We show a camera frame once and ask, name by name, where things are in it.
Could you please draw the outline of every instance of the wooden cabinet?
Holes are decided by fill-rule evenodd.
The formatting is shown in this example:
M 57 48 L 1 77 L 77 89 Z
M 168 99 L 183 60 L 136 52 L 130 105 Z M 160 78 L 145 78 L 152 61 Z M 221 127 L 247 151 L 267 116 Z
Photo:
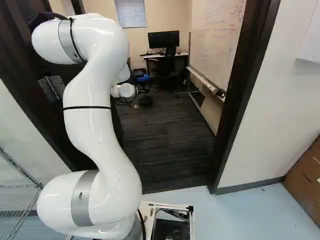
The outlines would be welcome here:
M 320 138 L 285 177 L 284 186 L 320 227 Z

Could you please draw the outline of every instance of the light blue floor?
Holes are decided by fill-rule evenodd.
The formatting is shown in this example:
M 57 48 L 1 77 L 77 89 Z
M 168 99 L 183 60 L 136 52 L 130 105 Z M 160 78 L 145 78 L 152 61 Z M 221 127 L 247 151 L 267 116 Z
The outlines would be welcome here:
M 219 196 L 201 186 L 143 200 L 194 205 L 196 240 L 320 240 L 319 228 L 281 183 Z

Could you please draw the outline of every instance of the door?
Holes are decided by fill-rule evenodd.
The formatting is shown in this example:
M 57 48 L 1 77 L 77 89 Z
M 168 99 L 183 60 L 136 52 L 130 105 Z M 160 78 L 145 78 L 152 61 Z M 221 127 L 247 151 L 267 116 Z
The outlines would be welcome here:
M 31 44 L 28 22 L 38 12 L 51 12 L 47 0 L 0 1 L 0 78 L 26 115 L 72 171 L 96 169 L 70 142 L 62 101 L 50 102 L 38 80 L 61 76 L 65 85 L 85 64 L 57 65 L 39 57 Z

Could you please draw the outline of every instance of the black stripe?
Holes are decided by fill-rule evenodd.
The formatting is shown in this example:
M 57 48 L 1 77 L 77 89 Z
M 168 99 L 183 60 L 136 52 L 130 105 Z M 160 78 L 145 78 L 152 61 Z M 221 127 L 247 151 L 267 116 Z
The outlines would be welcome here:
M 70 110 L 70 109 L 110 109 L 109 106 L 68 106 L 64 107 L 62 110 Z
M 82 60 L 82 62 L 84 62 L 85 60 L 81 57 L 81 55 L 80 55 L 80 53 L 79 53 L 79 51 L 77 49 L 77 46 L 76 46 L 76 43 L 75 43 L 75 40 L 74 40 L 74 35 L 72 33 L 72 24 L 74 22 L 74 19 L 70 17 L 69 20 L 70 20 L 70 36 L 71 36 L 73 47 L 74 47 L 76 53 L 78 54 L 79 58 Z

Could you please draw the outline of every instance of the metal rack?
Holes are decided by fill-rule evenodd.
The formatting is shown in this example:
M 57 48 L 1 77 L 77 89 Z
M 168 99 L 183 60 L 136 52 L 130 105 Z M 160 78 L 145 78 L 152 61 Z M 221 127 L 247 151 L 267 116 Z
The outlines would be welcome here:
M 43 185 L 19 166 L 0 147 L 0 157 L 30 184 L 1 184 L 0 182 L 0 239 L 13 240 L 35 206 Z

